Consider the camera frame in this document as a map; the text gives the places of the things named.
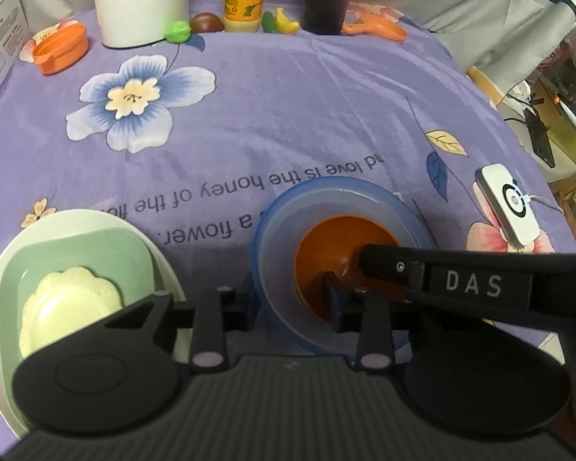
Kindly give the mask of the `white round plate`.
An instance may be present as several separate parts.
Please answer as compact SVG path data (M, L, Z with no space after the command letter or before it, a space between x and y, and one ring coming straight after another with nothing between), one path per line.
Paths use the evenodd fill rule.
M161 282L160 285L171 292L179 301L186 295L171 265L158 247L139 229L112 214L92 209L71 209L59 211L19 232L0 255L0 281L10 259L21 248L35 245L45 240L61 239L88 232L105 231L110 228L132 232L142 242L154 258ZM3 380L0 357L0 448L7 448L20 436L26 434L26 427L19 421L8 404L6 385Z

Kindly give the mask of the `small orange bowl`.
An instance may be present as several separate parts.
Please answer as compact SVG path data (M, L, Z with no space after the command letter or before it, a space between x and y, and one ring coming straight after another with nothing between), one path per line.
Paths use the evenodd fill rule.
M378 290L391 301L405 301L404 287L361 273L359 255L366 245L397 245L397 240L378 223L357 216L329 217L301 239L293 262L295 287L301 302L319 320L331 321L331 300L323 292L326 272L335 274L347 288Z

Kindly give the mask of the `blue translucent bowl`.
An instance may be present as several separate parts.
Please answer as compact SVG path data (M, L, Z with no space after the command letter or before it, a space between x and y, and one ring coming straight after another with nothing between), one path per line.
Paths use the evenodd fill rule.
M358 336L338 334L319 320L301 302L293 274L301 239L313 226L335 216L365 217L407 247L431 249L434 242L424 223L398 197L356 178L324 177L300 183L265 210L250 250L254 285L263 310L282 335L299 347L352 357Z

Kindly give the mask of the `green square plate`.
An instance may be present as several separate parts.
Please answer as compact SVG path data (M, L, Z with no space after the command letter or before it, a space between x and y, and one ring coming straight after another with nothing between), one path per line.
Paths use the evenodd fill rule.
M149 249L138 236L110 228L28 245L15 253L2 273L0 284L0 352L10 407L15 406L12 379L25 358L19 352L22 308L49 273L85 267L96 277L112 282L122 308L162 288Z

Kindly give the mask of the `pale yellow flower dish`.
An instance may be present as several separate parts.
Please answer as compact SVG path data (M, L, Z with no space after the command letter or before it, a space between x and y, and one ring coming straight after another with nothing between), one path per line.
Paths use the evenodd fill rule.
M49 273L23 305L20 355L29 357L121 308L114 284L85 267Z

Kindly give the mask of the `clear plastic bowl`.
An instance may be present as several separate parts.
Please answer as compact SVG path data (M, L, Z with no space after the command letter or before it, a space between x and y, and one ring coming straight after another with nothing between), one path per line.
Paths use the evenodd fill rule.
M321 277L363 282L363 245L433 248L431 234L392 192L348 177L310 180L288 189L263 213L250 266L263 309L287 338L310 352L352 354L354 333L336 333Z

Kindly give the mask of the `white power bank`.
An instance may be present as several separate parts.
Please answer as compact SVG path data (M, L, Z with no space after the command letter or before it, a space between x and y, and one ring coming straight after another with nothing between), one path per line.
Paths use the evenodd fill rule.
M514 249L527 247L540 234L530 199L501 163L488 164L475 172L475 183Z

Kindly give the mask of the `purple floral tablecloth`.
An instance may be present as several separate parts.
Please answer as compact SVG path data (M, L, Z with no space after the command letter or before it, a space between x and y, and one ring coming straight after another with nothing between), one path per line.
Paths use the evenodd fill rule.
M203 47L90 49L54 76L23 61L0 87L0 255L69 209L145 234L186 295L240 282L265 209L294 185L363 179L393 192L435 245L503 246L473 191L490 163L536 197L535 250L576 252L538 164L427 31L211 33Z

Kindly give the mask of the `bright green toy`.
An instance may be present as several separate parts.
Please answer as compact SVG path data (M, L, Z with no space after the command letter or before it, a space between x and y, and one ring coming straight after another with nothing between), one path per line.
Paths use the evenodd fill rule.
M186 43L192 35L188 21L169 22L164 28L164 40L171 44Z

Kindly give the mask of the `brown toy mushroom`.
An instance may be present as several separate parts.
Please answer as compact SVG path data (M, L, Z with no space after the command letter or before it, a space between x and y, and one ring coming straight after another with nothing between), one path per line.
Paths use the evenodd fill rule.
M213 13L197 13L190 19L189 25L191 32L196 35L219 32L225 29L225 24L221 18Z

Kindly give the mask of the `orange toy frying pan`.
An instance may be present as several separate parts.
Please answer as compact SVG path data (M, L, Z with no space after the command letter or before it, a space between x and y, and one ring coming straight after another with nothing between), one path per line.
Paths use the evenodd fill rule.
M407 38L407 31L398 23L371 13L360 13L357 21L342 25L344 35L373 35L395 43L403 43Z

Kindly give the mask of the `green toy vegetable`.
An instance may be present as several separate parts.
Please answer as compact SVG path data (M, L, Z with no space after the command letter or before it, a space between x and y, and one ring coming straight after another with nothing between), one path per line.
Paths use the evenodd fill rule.
M264 12L261 19L261 25L264 33L278 33L278 26L276 26L275 14L272 12Z

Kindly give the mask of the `yellow toy banana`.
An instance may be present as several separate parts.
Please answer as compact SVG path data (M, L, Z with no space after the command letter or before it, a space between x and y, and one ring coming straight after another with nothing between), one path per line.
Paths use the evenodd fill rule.
M275 10L275 27L282 35L296 35L301 25L297 21L292 21L282 7Z

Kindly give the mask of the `orange toy pot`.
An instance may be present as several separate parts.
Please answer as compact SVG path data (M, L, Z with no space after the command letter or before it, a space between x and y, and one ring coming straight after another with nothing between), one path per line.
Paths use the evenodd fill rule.
M32 52L33 63L45 76L58 74L77 63L89 49L87 28L74 23L58 29Z

